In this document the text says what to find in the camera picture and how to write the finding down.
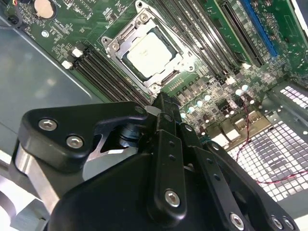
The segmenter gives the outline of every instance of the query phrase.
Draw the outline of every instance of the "cable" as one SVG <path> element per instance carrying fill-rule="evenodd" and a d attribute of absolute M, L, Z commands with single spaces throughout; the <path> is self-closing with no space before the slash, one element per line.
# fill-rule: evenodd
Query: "cable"
<path fill-rule="evenodd" d="M 15 25 L 11 25 L 11 26 L 1 26 L 0 25 L 0 30 L 13 30 L 13 29 L 16 29 L 18 27 L 20 27 L 23 23 L 23 16 L 20 12 L 20 9 L 19 9 L 19 6 L 17 4 L 17 0 L 13 0 L 13 5 L 14 5 L 14 8 L 15 8 L 15 12 L 16 12 L 16 16 L 18 17 L 18 22 L 17 24 Z"/>
<path fill-rule="evenodd" d="M 300 171 L 300 172 L 297 172 L 297 173 L 293 173 L 293 174 L 291 174 L 291 175 L 289 175 L 289 176 L 287 176 L 287 177 L 284 177 L 284 178 L 282 178 L 282 179 L 280 179 L 280 180 L 274 180 L 274 181 L 258 181 L 258 180 L 256 180 L 256 182 L 257 182 L 258 184 L 278 184 L 278 183 L 280 183 L 281 181 L 284 181 L 284 180 L 293 178 L 293 177 L 295 177 L 295 176 L 297 176 L 297 175 L 307 174 L 307 173 L 308 173 L 308 170 L 304 170 L 304 171 Z"/>
<path fill-rule="evenodd" d="M 241 153 L 241 150 L 248 144 L 249 142 L 249 113 L 248 113 L 248 108 L 247 108 L 247 104 L 246 104 L 246 97 L 244 99 L 244 109 L 245 109 L 245 113 L 247 114 L 247 121 L 246 121 L 246 129 L 247 129 L 247 138 L 246 138 L 246 142 L 242 145 L 242 147 L 240 148 L 240 150 L 237 152 L 236 154 L 236 162 L 239 160 L 239 156 Z"/>

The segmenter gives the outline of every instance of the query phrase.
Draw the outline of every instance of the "motherboard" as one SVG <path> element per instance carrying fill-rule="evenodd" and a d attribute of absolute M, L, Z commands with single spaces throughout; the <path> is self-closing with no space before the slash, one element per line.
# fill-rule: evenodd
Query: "motherboard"
<path fill-rule="evenodd" d="M 258 111 L 266 91 L 285 79 L 307 87 L 307 35 L 290 0 L 28 0 L 20 8 L 24 32 L 104 102 L 148 105 L 166 92 L 183 121 L 221 145 L 245 136 L 244 109 L 258 131 L 269 126 Z M 6 13 L 15 20 L 11 5 Z"/>

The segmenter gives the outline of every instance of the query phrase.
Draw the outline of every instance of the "pcie slot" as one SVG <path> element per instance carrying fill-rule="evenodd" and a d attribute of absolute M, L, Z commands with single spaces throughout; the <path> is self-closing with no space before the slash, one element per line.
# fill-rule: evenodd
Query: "pcie slot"
<path fill-rule="evenodd" d="M 214 39 L 216 40 L 216 42 L 219 44 L 221 44 L 226 51 L 229 53 L 229 55 L 233 58 L 234 61 L 236 61 L 237 63 L 241 63 L 239 62 L 237 56 L 234 54 L 234 52 L 230 49 L 230 47 L 228 46 L 228 44 L 225 42 L 225 40 L 223 39 L 223 37 L 221 36 L 221 34 L 219 33 L 219 31 L 216 29 L 214 23 L 212 22 L 211 18 L 209 17 L 209 15 L 203 10 L 202 5 L 200 4 L 200 2 L 198 0 L 189 0 L 190 1 L 190 5 L 192 5 L 195 9 L 199 9 L 199 13 L 202 17 L 205 18 L 205 20 L 207 21 L 207 23 L 209 24 L 210 28 L 214 31 L 214 33 L 216 34 L 216 36 L 214 36 Z"/>
<path fill-rule="evenodd" d="M 210 44 L 216 52 L 220 55 L 220 57 L 223 59 L 223 61 L 228 65 L 228 68 L 230 70 L 234 70 L 235 66 L 230 62 L 229 58 L 226 56 L 224 50 L 220 47 L 217 40 L 212 36 L 211 32 L 209 31 L 209 28 L 206 24 L 204 24 L 203 20 L 199 17 L 196 10 L 191 6 L 191 4 L 187 0 L 179 1 L 179 4 L 182 5 L 182 7 L 187 10 L 187 12 L 191 15 L 191 17 L 194 19 L 194 21 L 198 24 L 202 32 L 206 35 L 208 38 Z"/>
<path fill-rule="evenodd" d="M 255 28 L 257 29 L 264 45 L 266 46 L 266 48 L 268 49 L 269 53 L 276 57 L 277 56 L 277 52 L 274 49 L 274 46 L 272 44 L 272 42 L 270 41 L 269 37 L 267 36 L 267 34 L 265 33 L 254 9 L 251 7 L 249 0 L 240 0 L 241 4 L 243 5 L 243 7 L 246 10 L 246 13 L 248 14 L 251 22 L 253 23 L 253 25 L 255 26 Z"/>
<path fill-rule="evenodd" d="M 196 26 L 193 23 L 191 23 L 191 20 L 187 16 L 187 14 L 183 12 L 183 10 L 178 6 L 178 2 L 176 2 L 175 0 L 170 0 L 169 3 L 172 4 L 172 7 L 174 8 L 174 10 L 176 10 L 177 14 L 180 16 L 184 24 L 186 24 L 189 27 L 193 36 L 197 38 L 198 42 L 202 45 L 203 49 L 208 54 L 210 59 L 214 62 L 215 66 L 220 70 L 221 73 L 226 74 L 227 73 L 226 68 L 220 63 L 220 60 L 213 53 L 209 45 L 204 41 L 201 33 L 198 31 Z"/>
<path fill-rule="evenodd" d="M 244 49 L 248 53 L 249 57 L 251 58 L 252 62 L 257 66 L 261 67 L 265 64 L 263 58 L 260 56 L 258 50 L 252 43 L 249 35 L 245 31 L 242 23 L 236 16 L 234 10 L 232 9 L 230 3 L 225 0 L 220 4 L 221 10 L 223 11 L 225 17 L 228 19 L 229 23 L 231 24 L 236 36 L 239 38 L 240 42 L 242 43 Z"/>

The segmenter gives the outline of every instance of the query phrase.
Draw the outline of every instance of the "screw hole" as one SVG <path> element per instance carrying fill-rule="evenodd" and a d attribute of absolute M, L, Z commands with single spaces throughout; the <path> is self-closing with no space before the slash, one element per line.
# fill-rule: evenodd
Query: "screw hole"
<path fill-rule="evenodd" d="M 170 160 L 176 161 L 176 158 L 174 155 L 169 155 Z"/>
<path fill-rule="evenodd" d="M 214 178 L 218 181 L 220 181 L 220 177 L 217 174 L 214 174 Z"/>
<path fill-rule="evenodd" d="M 209 159 L 209 158 L 207 158 L 206 160 L 207 160 L 207 162 L 208 162 L 209 164 L 212 164 L 212 163 L 213 163 L 213 161 L 212 161 L 211 159 Z"/>

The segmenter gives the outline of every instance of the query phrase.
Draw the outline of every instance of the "electrolytic capacitor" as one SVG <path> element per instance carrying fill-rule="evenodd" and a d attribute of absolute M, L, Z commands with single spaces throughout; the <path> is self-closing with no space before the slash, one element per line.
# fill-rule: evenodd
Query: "electrolytic capacitor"
<path fill-rule="evenodd" d="M 206 114 L 203 115 L 203 120 L 204 120 L 206 123 L 210 122 L 210 120 L 209 120 L 209 118 L 207 117 Z"/>
<path fill-rule="evenodd" d="M 250 103 L 250 104 L 254 104 L 255 100 L 248 94 L 245 95 L 246 100 Z"/>
<path fill-rule="evenodd" d="M 203 126 L 200 126 L 200 127 L 199 127 L 199 130 L 200 130 L 200 134 L 201 134 L 202 136 L 204 136 L 204 135 L 205 135 L 205 129 L 204 129 L 204 127 L 203 127 Z"/>

